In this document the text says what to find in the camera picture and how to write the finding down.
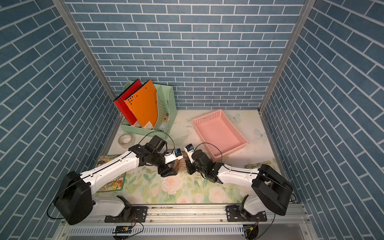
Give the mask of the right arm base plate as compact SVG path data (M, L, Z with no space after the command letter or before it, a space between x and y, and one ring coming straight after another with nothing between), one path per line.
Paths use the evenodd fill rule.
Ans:
M268 220L265 212L252 215L240 205L228 205L225 210L228 222L266 222Z

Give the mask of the brown striped dishcloth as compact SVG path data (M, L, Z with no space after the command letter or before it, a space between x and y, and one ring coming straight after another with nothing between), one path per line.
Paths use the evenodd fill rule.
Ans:
M175 160L173 164L173 168L177 173L186 172L187 171L187 163L189 163L189 159L181 159Z

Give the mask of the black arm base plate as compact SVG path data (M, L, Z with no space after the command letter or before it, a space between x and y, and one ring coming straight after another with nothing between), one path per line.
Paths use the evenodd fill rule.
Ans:
M125 207L116 217L106 216L105 223L144 223L148 209L147 206Z

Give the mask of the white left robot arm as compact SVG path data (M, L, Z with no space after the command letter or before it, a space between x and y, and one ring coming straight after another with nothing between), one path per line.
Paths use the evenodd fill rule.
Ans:
M153 136L144 146L134 145L104 165L81 174L69 172L62 180L53 205L69 225L76 225L89 217L105 217L107 223L132 221L135 214L132 204L125 197L109 199L96 198L94 195L120 175L145 165L157 167L158 174L163 178L177 175L171 162L181 160L182 151L173 149L171 152L162 152L166 145L165 140Z

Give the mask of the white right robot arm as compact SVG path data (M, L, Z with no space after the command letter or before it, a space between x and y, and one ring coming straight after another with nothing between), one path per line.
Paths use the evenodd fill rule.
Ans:
M239 207L244 219L266 210L280 216L287 212L293 186L271 166L262 164L258 169L241 169L224 163L213 162L202 150L186 150L187 172L200 173L205 179L217 184L234 184L252 189Z

